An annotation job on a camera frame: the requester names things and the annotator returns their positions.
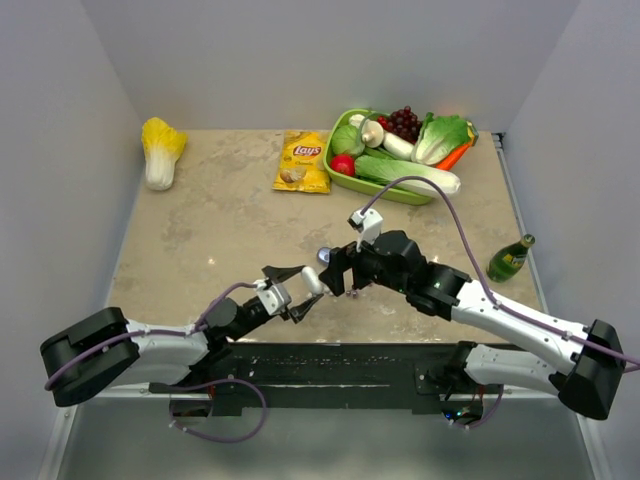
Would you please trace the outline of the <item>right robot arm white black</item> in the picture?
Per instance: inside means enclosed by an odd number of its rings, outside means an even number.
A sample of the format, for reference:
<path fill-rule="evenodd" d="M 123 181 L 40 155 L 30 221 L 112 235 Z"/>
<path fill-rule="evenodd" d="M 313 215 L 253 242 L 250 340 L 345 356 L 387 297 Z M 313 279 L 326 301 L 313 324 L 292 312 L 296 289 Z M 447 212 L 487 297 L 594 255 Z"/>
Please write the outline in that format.
<path fill-rule="evenodd" d="M 401 230 L 385 232 L 372 243 L 332 249 L 319 278 L 340 296 L 346 290 L 345 272 L 351 272 L 355 289 L 386 287 L 420 313 L 511 343 L 509 349 L 460 343 L 443 369 L 452 390 L 519 386 L 554 395 L 584 417 L 608 418 L 626 368 L 619 336 L 609 323 L 563 320 L 498 295 L 464 272 L 427 260 Z"/>

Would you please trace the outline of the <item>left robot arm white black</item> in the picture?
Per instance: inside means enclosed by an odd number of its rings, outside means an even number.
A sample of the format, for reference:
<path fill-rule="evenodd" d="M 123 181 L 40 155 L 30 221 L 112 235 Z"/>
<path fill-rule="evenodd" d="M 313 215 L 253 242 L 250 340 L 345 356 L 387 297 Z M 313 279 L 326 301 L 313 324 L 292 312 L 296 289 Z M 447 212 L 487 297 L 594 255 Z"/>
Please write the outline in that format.
<path fill-rule="evenodd" d="M 326 292 L 310 266 L 267 266 L 262 278 L 236 282 L 190 324 L 151 325 L 105 307 L 49 337 L 40 346 L 45 390 L 59 407 L 84 403 L 116 386 L 160 383 L 200 390 L 205 366 L 231 342 L 280 317 L 300 322 Z"/>

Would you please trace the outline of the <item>white earbud charging case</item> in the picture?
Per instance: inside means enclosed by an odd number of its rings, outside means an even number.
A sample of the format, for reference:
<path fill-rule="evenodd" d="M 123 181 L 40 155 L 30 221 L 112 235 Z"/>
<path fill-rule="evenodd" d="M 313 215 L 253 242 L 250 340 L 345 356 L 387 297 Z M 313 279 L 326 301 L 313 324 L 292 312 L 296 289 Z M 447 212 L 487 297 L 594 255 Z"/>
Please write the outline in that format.
<path fill-rule="evenodd" d="M 300 272 L 300 276 L 311 295 L 319 296 L 324 293 L 325 285 L 320 280 L 314 268 L 304 266 Z"/>

